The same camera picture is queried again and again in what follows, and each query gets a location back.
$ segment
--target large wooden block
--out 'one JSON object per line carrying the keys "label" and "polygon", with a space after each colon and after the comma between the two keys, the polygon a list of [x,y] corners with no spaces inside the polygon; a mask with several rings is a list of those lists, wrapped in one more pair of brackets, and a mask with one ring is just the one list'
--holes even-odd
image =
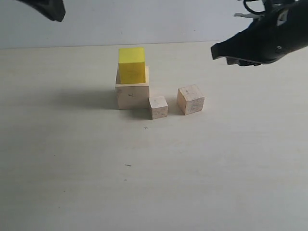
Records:
{"label": "large wooden block", "polygon": [[150,105],[152,119],[167,117],[168,104],[164,96],[150,97],[149,105]]}
{"label": "large wooden block", "polygon": [[204,95],[196,85],[178,89],[177,101],[184,115],[202,111],[204,100]]}
{"label": "large wooden block", "polygon": [[121,84],[145,83],[145,52],[143,47],[119,49]]}
{"label": "large wooden block", "polygon": [[115,90],[119,109],[149,108],[149,67],[145,68],[145,83],[121,84],[120,73],[117,70]]}

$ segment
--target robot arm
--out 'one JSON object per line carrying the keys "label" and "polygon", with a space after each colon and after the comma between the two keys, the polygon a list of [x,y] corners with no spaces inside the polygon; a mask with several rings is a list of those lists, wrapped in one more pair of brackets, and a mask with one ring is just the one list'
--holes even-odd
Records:
{"label": "robot arm", "polygon": [[226,58],[227,64],[259,66],[271,64],[287,54],[308,46],[308,0],[262,0],[264,11],[235,16],[252,18],[246,30],[215,44],[213,59]]}
{"label": "robot arm", "polygon": [[62,0],[18,0],[34,8],[51,21],[61,22],[65,16]]}

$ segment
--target table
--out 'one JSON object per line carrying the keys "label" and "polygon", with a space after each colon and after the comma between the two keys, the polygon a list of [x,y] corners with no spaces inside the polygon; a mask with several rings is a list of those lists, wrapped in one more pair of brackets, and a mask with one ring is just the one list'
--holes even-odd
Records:
{"label": "table", "polygon": [[[138,45],[157,120],[116,108],[132,45],[0,50],[0,229],[306,230],[308,50],[238,67],[213,44]],[[184,116],[190,84],[205,107]]]}

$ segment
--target yellow cube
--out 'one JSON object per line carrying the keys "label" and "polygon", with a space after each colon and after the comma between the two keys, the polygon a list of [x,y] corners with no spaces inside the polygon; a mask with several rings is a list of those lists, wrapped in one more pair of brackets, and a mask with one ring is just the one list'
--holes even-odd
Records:
{"label": "yellow cube", "polygon": [[145,83],[145,52],[143,47],[119,49],[121,84]]}

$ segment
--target white wall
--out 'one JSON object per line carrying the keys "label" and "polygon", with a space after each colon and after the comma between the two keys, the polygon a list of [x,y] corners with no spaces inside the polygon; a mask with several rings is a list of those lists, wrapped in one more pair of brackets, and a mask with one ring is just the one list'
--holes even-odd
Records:
{"label": "white wall", "polygon": [[15,0],[0,1],[0,49],[227,39],[250,19],[237,0],[64,0],[52,22]]}

